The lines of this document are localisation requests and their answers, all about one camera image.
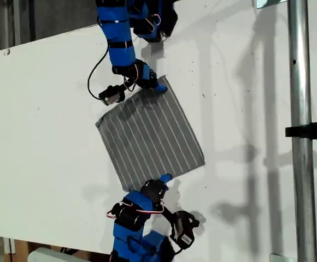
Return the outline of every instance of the metal pole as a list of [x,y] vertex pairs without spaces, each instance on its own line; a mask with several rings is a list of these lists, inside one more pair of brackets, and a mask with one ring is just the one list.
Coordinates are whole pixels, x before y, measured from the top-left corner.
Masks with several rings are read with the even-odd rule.
[[[288,0],[291,122],[312,122],[307,0]],[[298,262],[317,262],[313,144],[292,138]]]

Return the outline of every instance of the white table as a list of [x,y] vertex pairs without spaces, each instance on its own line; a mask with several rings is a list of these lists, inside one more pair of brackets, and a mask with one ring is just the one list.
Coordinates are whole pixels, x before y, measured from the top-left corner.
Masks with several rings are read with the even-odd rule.
[[[206,157],[169,183],[166,206],[206,220],[176,261],[295,257],[286,4],[255,11],[245,0],[184,0],[176,10],[164,53],[134,42],[167,75]],[[309,10],[317,121],[317,1]],[[95,127],[111,107],[86,89],[105,48],[95,26],[0,51],[0,236],[111,251],[105,212],[125,192]],[[110,70],[107,58],[94,93],[120,83]],[[317,142],[314,150],[317,211]]]

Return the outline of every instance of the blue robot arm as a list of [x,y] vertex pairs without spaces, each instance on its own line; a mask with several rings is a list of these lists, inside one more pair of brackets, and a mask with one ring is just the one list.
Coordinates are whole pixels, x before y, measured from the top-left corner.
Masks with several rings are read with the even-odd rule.
[[109,213],[116,218],[114,223],[114,247],[110,261],[129,262],[169,262],[177,254],[168,237],[151,231],[143,236],[144,224],[151,214],[163,215],[172,226],[171,239],[182,249],[189,248],[194,242],[192,228],[199,221],[186,212],[172,214],[162,199],[168,190],[166,183],[172,179],[170,174],[158,180],[145,183],[140,192],[128,193],[121,203],[117,203]]
[[131,37],[134,33],[149,43],[160,42],[161,35],[170,36],[178,16],[176,0],[96,0],[99,24],[108,42],[112,72],[124,76],[122,85],[109,86],[99,94],[106,105],[125,99],[125,90],[132,85],[165,92],[167,87],[157,82],[156,73],[136,59]]

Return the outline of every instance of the striped cloth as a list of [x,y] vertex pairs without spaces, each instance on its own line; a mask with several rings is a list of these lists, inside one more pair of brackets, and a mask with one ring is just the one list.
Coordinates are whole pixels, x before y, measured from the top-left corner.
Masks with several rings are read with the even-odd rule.
[[165,76],[164,94],[140,90],[96,123],[125,191],[150,179],[183,175],[204,165],[204,156]]

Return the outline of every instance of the black bracket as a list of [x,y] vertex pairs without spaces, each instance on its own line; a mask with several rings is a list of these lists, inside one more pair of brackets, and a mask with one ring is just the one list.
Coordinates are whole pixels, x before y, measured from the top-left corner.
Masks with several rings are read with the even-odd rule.
[[310,123],[299,127],[287,127],[285,129],[287,138],[307,138],[311,140],[317,139],[317,122]]

